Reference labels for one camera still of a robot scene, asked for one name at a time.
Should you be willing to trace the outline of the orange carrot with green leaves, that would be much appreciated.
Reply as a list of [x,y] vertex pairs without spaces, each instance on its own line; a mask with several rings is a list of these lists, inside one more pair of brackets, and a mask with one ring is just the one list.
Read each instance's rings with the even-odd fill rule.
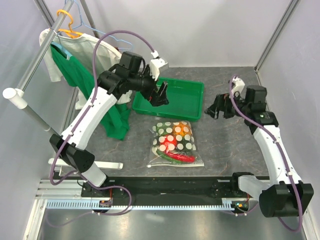
[[173,122],[172,134],[178,143],[182,141],[190,142],[193,137],[191,124],[187,121]]

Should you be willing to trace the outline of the clear dotted zip top bag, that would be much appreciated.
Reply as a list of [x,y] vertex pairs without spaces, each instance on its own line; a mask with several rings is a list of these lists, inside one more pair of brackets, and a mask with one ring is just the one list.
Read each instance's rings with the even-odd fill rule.
[[203,167],[192,125],[187,120],[159,121],[153,134],[147,167]]

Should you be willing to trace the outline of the green chili pepper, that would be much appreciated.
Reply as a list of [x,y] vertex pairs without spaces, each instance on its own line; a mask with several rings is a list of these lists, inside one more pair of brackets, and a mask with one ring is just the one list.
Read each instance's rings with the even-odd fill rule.
[[165,154],[164,152],[162,152],[162,151],[160,151],[160,150],[156,150],[155,152],[156,152],[162,159],[165,159],[165,160],[167,160],[167,161],[169,161],[169,162],[171,162],[171,163],[173,163],[173,164],[179,164],[179,165],[183,164],[182,161],[177,160],[177,159],[174,159],[174,158],[168,156],[167,154]]

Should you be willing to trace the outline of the red chili pepper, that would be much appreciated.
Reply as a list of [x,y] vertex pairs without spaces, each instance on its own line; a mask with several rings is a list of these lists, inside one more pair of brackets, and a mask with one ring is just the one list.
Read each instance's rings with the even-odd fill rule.
[[196,160],[196,157],[193,155],[185,155],[185,154],[180,154],[180,153],[172,153],[172,152],[167,152],[165,154],[166,156],[170,157],[173,160],[177,160],[180,162],[184,163],[193,163]]

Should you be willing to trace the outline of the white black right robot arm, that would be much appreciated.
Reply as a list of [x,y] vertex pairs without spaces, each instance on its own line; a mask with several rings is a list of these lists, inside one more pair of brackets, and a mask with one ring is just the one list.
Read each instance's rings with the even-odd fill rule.
[[223,113],[225,119],[242,117],[258,143],[269,174],[269,182],[259,180],[249,172],[233,173],[229,191],[235,197],[244,193],[258,201],[262,214],[273,217],[302,217],[314,189],[304,183],[295,171],[285,151],[275,114],[267,111],[267,89],[250,85],[242,98],[234,86],[232,93],[218,94],[204,112],[214,119]]

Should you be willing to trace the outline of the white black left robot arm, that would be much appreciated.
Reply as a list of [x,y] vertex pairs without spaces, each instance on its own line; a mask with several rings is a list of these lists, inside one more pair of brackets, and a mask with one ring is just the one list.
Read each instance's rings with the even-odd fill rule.
[[98,75],[94,88],[84,107],[62,134],[53,134],[49,142],[68,166],[77,170],[99,197],[110,191],[107,175],[96,165],[95,157],[86,150],[88,142],[105,114],[128,91],[139,92],[153,107],[168,105],[166,82],[157,86],[160,69],[166,65],[156,50],[152,59],[140,72],[142,56],[125,51],[119,63]]

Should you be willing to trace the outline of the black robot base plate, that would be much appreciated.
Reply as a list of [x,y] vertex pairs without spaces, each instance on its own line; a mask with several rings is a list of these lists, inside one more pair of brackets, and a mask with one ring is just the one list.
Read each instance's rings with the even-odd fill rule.
[[232,176],[114,176],[107,187],[127,188],[132,196],[141,194],[187,194],[218,198],[247,199]]

